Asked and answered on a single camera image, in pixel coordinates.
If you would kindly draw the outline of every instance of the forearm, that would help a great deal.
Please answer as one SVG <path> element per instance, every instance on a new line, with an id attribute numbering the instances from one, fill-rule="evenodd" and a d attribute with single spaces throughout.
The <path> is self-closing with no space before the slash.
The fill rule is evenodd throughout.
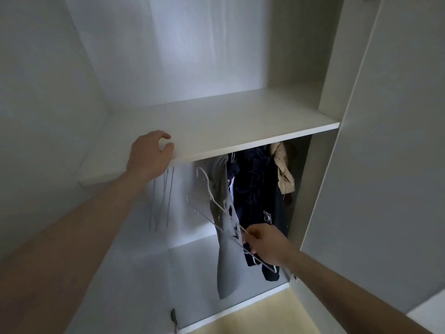
<path id="1" fill-rule="evenodd" d="M 122 175 L 1 264 L 2 333 L 64 331 L 142 185 Z"/>
<path id="2" fill-rule="evenodd" d="M 430 333 L 415 321 L 307 254 L 293 249 L 287 267 L 348 333 Z"/>

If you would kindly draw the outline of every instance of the brown garment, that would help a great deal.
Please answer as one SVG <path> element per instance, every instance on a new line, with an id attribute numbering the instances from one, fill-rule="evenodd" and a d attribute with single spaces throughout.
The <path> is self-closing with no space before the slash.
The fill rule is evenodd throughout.
<path id="1" fill-rule="evenodd" d="M 278 168 L 278 187 L 283 195 L 295 191 L 295 181 L 287 168 L 288 160 L 284 143 L 279 141 L 270 145 L 270 156 Z"/>

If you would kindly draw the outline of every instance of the wooden floor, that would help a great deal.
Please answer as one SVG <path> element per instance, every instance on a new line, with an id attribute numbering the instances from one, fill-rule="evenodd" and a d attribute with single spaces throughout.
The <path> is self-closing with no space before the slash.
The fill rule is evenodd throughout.
<path id="1" fill-rule="evenodd" d="M 290 288 L 192 331 L 193 334 L 320 334 Z"/>

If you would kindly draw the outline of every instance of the hand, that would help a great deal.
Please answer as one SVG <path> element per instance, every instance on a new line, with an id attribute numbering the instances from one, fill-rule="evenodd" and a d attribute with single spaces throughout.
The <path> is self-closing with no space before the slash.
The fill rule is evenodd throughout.
<path id="1" fill-rule="evenodd" d="M 250 245 L 252 253 L 258 253 L 268 264 L 286 267 L 295 248 L 280 230 L 269 224 L 253 224 L 246 231 L 242 240 Z"/>
<path id="2" fill-rule="evenodd" d="M 152 131 L 140 136 L 131 145 L 127 173 L 135 174 L 145 183 L 164 173 L 170 163 L 175 145 L 168 143 L 164 150 L 160 150 L 161 138 L 170 139 L 171 136 L 161 130 Z"/>

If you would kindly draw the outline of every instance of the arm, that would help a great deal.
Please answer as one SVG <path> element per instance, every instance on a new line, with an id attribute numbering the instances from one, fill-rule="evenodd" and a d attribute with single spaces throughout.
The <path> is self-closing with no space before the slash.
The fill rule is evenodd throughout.
<path id="1" fill-rule="evenodd" d="M 275 227 L 251 225 L 243 235 L 267 263 L 287 267 L 311 290 L 348 333 L 430 333 L 363 288 L 299 251 Z"/>
<path id="2" fill-rule="evenodd" d="M 131 208 L 167 168 L 169 143 L 155 131 L 131 148 L 127 171 L 96 197 L 42 231 L 0 264 L 0 333 L 63 333 Z"/>

